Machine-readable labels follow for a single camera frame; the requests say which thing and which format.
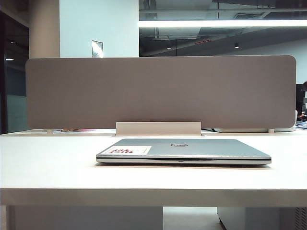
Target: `metal bracket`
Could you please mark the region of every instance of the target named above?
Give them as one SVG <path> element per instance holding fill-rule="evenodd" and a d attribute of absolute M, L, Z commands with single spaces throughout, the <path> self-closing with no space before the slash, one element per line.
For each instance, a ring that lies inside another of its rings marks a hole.
<path fill-rule="evenodd" d="M 116 122 L 116 136 L 201 135 L 201 122 Z"/>

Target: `floor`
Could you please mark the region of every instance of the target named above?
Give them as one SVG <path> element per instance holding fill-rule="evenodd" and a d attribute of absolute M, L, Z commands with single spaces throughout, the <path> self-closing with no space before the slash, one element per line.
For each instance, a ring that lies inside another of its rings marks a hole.
<path fill-rule="evenodd" d="M 216 207 L 164 207 L 164 230 L 223 230 Z"/>

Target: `laptop lid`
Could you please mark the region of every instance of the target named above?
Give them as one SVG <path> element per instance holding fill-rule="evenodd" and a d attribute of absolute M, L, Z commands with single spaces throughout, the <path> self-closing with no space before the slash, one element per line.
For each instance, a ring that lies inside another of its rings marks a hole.
<path fill-rule="evenodd" d="M 235 139 L 122 139 L 96 159 L 104 163 L 271 163 L 269 155 Z"/>

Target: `dell logo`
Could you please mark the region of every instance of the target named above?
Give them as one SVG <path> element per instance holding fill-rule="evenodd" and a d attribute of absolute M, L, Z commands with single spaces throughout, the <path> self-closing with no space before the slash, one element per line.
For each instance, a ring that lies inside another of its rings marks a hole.
<path fill-rule="evenodd" d="M 171 146 L 175 146 L 175 147 L 186 147 L 188 146 L 187 144 L 171 144 Z"/>

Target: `framed sign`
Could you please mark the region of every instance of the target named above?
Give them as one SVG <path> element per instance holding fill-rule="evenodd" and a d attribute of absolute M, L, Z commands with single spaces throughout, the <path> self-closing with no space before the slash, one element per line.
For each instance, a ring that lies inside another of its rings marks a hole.
<path fill-rule="evenodd" d="M 92 40 L 92 58 L 103 58 L 104 57 L 104 45 L 102 42 Z"/>

